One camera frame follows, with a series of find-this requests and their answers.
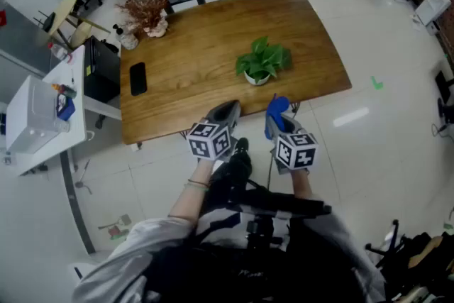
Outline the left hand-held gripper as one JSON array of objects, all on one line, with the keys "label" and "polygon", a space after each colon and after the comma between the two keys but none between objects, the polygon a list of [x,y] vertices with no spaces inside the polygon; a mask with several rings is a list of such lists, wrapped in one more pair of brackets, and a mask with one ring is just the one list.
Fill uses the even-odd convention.
[{"label": "left hand-held gripper", "polygon": [[203,120],[195,123],[187,133],[191,154],[198,159],[227,161],[233,154],[236,139],[235,127],[241,114],[238,100],[224,102],[208,112]]}]

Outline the red green floor tool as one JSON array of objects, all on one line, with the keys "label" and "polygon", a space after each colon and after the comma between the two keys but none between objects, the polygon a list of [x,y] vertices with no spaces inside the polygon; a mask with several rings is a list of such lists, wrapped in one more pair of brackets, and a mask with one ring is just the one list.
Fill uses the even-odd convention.
[{"label": "red green floor tool", "polygon": [[129,234],[128,226],[130,226],[132,220],[128,214],[121,215],[119,219],[112,223],[104,226],[99,226],[98,230],[106,230],[110,240],[116,240],[119,238],[126,237]]}]

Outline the person's left forearm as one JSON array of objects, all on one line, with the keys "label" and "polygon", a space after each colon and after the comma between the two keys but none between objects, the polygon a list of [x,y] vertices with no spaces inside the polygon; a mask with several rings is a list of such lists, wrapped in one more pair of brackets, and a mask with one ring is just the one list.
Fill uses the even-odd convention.
[{"label": "person's left forearm", "polygon": [[171,208],[169,217],[184,219],[195,224],[209,190],[210,179],[214,168],[213,160],[200,160],[187,180],[174,206]]}]

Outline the dark bottle orange cap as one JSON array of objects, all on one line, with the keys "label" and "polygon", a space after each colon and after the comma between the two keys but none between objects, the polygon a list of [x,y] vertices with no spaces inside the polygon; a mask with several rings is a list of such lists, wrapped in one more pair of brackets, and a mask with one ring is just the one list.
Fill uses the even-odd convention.
[{"label": "dark bottle orange cap", "polygon": [[52,88],[57,91],[58,94],[62,94],[68,98],[75,99],[77,97],[77,92],[64,84],[51,84]]}]

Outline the white side table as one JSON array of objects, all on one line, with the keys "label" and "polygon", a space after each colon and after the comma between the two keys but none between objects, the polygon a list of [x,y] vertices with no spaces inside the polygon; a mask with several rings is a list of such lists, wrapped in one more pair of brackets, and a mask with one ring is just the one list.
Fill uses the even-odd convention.
[{"label": "white side table", "polygon": [[85,48],[82,45],[72,53],[70,65],[61,62],[43,78],[43,81],[49,84],[71,84],[77,91],[74,100],[75,112],[69,118],[69,131],[59,133],[34,153],[16,153],[16,164],[9,168],[15,176],[20,176],[56,155],[87,141],[86,110],[121,120],[120,109],[84,94],[84,55]]}]

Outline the clear pump bottle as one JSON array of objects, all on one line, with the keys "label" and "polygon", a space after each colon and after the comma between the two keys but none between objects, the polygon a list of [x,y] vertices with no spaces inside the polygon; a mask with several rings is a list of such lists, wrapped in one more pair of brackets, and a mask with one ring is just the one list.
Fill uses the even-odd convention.
[{"label": "clear pump bottle", "polygon": [[119,25],[114,24],[113,29],[116,33],[116,38],[123,48],[126,50],[133,50],[138,46],[138,39],[132,34],[127,33]]}]

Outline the black smartphone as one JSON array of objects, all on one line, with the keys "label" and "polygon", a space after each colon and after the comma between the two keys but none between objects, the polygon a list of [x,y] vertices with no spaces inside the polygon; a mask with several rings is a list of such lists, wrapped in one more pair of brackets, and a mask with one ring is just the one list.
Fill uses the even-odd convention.
[{"label": "black smartphone", "polygon": [[139,62],[130,67],[130,86],[132,96],[138,96],[147,91],[148,83],[144,62]]}]

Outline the person's torso grey shirt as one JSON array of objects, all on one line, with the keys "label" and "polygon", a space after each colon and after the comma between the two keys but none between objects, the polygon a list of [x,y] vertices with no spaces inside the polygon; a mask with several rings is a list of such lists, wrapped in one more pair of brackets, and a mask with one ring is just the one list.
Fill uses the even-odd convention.
[{"label": "person's torso grey shirt", "polygon": [[227,205],[137,224],[76,287],[73,303],[380,303],[386,282],[334,213],[274,220],[280,245],[247,248],[240,226],[212,231]]}]

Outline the black router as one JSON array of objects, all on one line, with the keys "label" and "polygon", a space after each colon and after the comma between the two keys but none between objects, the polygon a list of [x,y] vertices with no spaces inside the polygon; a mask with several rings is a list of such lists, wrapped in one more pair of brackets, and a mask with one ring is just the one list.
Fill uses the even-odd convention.
[{"label": "black router", "polygon": [[54,23],[54,20],[55,20],[55,16],[56,16],[56,13],[55,12],[52,12],[50,15],[45,15],[43,12],[39,11],[39,13],[41,15],[43,15],[45,18],[43,20],[40,20],[40,19],[36,19],[36,21],[38,22],[38,24],[41,26],[41,28],[48,32],[52,26],[53,26],[53,23]]}]

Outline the dried brown plant white vase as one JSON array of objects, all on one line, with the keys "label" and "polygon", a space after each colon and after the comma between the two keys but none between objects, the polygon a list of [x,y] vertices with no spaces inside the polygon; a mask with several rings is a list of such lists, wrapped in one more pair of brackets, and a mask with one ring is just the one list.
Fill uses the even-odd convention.
[{"label": "dried brown plant white vase", "polygon": [[123,15],[122,25],[129,33],[161,38],[168,28],[168,5],[168,0],[126,0],[116,7]]}]

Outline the white plastic box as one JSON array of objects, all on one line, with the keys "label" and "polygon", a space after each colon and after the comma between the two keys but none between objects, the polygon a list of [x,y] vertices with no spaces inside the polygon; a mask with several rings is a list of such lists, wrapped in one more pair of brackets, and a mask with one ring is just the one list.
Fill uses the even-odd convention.
[{"label": "white plastic box", "polygon": [[6,149],[11,153],[34,154],[70,123],[57,117],[58,93],[51,84],[29,76],[6,110]]}]

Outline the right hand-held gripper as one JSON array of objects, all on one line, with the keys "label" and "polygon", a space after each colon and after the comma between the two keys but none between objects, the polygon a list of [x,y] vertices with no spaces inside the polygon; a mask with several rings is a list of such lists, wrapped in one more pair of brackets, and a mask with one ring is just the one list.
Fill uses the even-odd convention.
[{"label": "right hand-held gripper", "polygon": [[319,144],[311,133],[300,133],[301,124],[288,115],[270,114],[265,116],[265,136],[273,141],[277,137],[274,157],[280,175],[295,170],[308,170],[315,162]]}]

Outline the black cabinet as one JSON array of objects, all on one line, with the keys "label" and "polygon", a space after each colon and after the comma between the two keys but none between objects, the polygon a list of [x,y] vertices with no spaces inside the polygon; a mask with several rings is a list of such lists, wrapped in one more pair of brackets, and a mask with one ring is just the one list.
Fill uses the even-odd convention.
[{"label": "black cabinet", "polygon": [[84,94],[106,103],[120,94],[120,58],[105,43],[94,36],[83,46]]}]

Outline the green potted plant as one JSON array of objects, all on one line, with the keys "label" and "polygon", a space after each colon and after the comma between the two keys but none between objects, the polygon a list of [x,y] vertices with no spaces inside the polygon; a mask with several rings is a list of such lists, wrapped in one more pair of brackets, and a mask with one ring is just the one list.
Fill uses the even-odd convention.
[{"label": "green potted plant", "polygon": [[277,72],[292,66],[290,49],[281,44],[269,44],[269,37],[257,38],[251,44],[251,51],[236,60],[236,75],[244,75],[254,86],[264,85],[270,77],[277,78]]}]

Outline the blue wiping cloth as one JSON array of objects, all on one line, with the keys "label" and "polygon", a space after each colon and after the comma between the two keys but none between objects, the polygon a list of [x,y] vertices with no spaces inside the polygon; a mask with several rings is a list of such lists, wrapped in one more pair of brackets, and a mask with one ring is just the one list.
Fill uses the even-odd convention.
[{"label": "blue wiping cloth", "polygon": [[271,102],[267,106],[265,113],[265,136],[268,140],[272,140],[272,127],[271,122],[268,121],[271,118],[279,131],[285,132],[284,119],[282,113],[285,112],[290,105],[290,101],[286,97],[278,97],[274,94]]}]

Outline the person's right forearm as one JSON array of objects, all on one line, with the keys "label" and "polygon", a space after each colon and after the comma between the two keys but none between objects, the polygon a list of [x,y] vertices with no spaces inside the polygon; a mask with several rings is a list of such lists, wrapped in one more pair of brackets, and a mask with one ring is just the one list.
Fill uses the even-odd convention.
[{"label": "person's right forearm", "polygon": [[306,169],[292,170],[292,186],[294,196],[298,199],[310,199],[313,195],[311,185],[309,183],[309,174]]}]

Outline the blue small box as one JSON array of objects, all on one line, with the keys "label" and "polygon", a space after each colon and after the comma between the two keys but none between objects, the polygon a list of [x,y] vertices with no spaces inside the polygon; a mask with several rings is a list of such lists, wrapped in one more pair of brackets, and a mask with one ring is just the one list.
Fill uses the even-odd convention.
[{"label": "blue small box", "polygon": [[73,99],[63,94],[57,97],[56,115],[63,121],[68,121],[71,115],[75,112]]}]

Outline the clear bottle red cap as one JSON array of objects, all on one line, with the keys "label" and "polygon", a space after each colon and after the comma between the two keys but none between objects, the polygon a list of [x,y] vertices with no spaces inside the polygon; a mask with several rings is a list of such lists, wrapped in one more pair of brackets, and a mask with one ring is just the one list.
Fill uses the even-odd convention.
[{"label": "clear bottle red cap", "polygon": [[70,64],[72,62],[72,55],[64,47],[58,45],[57,43],[50,42],[48,43],[48,48],[50,52],[61,62]]}]

